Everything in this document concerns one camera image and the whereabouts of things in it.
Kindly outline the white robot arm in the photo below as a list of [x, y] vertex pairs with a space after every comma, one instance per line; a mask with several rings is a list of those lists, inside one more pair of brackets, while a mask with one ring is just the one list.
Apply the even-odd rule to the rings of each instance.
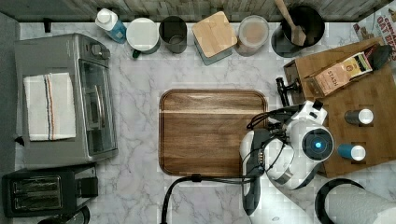
[[278, 188], [305, 187], [330, 158], [334, 140], [324, 126], [327, 111], [316, 100], [268, 112], [278, 127], [248, 132], [240, 145], [242, 203], [251, 224], [313, 224], [304, 209]]

